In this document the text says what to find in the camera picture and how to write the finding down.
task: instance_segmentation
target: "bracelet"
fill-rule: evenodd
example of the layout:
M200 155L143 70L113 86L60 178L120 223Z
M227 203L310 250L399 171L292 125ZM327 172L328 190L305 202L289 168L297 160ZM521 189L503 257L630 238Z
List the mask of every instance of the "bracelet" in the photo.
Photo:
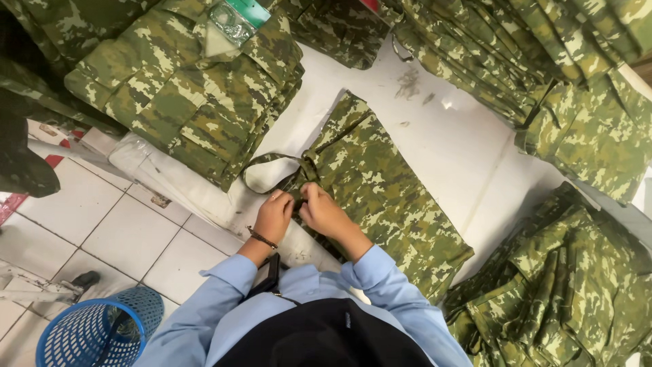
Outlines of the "bracelet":
M272 242L272 241L266 239L265 237L262 237L260 234L256 233L254 231L254 229L250 225L247 226L247 229L249 230L249 233L251 233L251 237L253 239L259 240L260 242L265 242L272 249L277 249L278 248L278 246L274 242Z

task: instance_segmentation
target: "light blue shirt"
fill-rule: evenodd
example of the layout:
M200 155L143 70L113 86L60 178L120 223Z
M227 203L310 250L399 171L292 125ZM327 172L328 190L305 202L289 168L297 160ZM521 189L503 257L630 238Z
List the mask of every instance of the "light blue shirt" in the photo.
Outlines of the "light blue shirt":
M249 330L296 307L270 293L238 306L257 271L251 260L234 255L200 272L208 279L152 336L134 366L213 367ZM352 295L348 291L351 286L362 289L373 306ZM410 336L434 366L472 366L449 333L441 310L430 305L378 246L355 265L344 264L341 273L318 272L314 265L289 269L281 276L278 290L300 303L351 298L366 313Z

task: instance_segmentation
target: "green label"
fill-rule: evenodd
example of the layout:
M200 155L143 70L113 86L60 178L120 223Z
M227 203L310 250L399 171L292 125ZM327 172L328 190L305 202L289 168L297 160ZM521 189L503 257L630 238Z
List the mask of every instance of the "green label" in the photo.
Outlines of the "green label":
M256 0L226 0L226 2L256 29L262 27L271 16Z

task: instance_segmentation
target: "shirt cuff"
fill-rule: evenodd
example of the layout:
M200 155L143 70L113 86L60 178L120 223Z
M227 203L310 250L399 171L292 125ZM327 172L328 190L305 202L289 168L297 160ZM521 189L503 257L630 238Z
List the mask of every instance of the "shirt cuff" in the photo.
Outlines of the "shirt cuff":
M256 273L258 273L258 268L254 262L239 253L215 265L210 270L200 271L201 276L214 276L229 283L243 296L251 290Z
M395 266L396 261L374 245L355 265L351 261L342 265L340 274L353 288L366 291L385 279Z

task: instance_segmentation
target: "blue plastic basket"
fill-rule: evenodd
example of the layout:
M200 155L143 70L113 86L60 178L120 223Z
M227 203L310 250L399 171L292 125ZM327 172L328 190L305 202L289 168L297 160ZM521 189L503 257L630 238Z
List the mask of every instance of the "blue plastic basket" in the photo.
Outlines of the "blue plastic basket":
M117 333L103 366L131 366L163 317L163 300L147 287L125 289L107 298L86 300L61 312L45 328L37 345L38 367L90 367L99 358L111 330L115 306L136 322L138 336Z

